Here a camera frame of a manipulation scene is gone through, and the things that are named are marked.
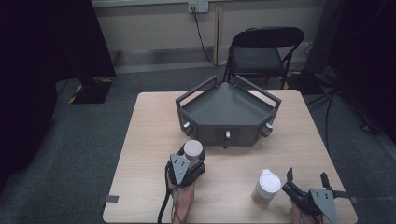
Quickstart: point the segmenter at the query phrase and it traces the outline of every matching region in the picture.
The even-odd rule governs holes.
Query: wooden table
[[[282,185],[293,168],[303,191],[320,188],[326,172],[333,189],[344,190],[311,115],[298,91],[269,91],[282,100],[274,130],[253,147],[205,147],[206,172],[197,180],[189,223],[290,223],[290,198],[281,190],[266,209],[251,200],[262,169]],[[140,93],[103,214],[108,223],[155,223],[165,196],[164,167],[171,152],[191,140],[179,127],[175,100],[184,92]],[[170,222],[172,200],[163,214]],[[348,199],[335,199],[339,223],[356,223]]]

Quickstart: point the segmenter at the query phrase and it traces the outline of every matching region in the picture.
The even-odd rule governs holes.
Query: gray carpet
[[[31,165],[8,180],[0,223],[104,223],[98,199],[109,192],[137,94],[187,91],[213,75],[221,77],[223,70],[122,74],[102,105],[70,105],[78,81],[58,83],[54,122]],[[270,80],[264,88],[277,86]],[[316,98],[305,96],[307,102]],[[326,110],[327,103],[312,112],[323,141]],[[332,162],[346,190],[360,199],[359,223],[396,223],[396,161],[375,136],[359,129],[359,113],[341,95],[334,96],[328,121]]]

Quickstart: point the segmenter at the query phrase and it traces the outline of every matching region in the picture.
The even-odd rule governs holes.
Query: white lid
[[[260,176],[260,185],[265,191],[269,193],[276,193],[280,190],[280,180],[272,173],[267,173]]]
[[[190,140],[184,144],[184,153],[191,157],[196,157],[201,154],[203,150],[202,144],[197,140]]]

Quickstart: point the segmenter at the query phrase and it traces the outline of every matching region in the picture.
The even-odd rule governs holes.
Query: wall socket
[[[192,9],[195,9],[195,13],[206,13],[209,11],[209,2],[189,2],[188,3],[189,13],[192,13]]]

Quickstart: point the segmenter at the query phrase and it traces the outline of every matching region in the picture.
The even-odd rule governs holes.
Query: beige cup
[[[268,169],[262,170],[251,197],[258,206],[266,207],[280,190],[280,185],[279,177]]]
[[[187,160],[190,161],[190,167],[195,165],[198,162],[199,156],[203,151],[203,146],[197,140],[190,140],[186,144],[184,144],[184,153]]]

